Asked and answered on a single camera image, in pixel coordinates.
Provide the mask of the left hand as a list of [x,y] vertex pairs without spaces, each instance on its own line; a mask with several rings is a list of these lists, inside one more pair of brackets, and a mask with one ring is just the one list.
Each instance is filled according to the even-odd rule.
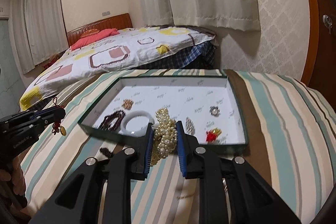
[[26,182],[21,169],[21,160],[17,156],[13,159],[13,170],[8,173],[6,170],[1,169],[1,181],[13,183],[13,191],[17,196],[24,196],[26,192]]

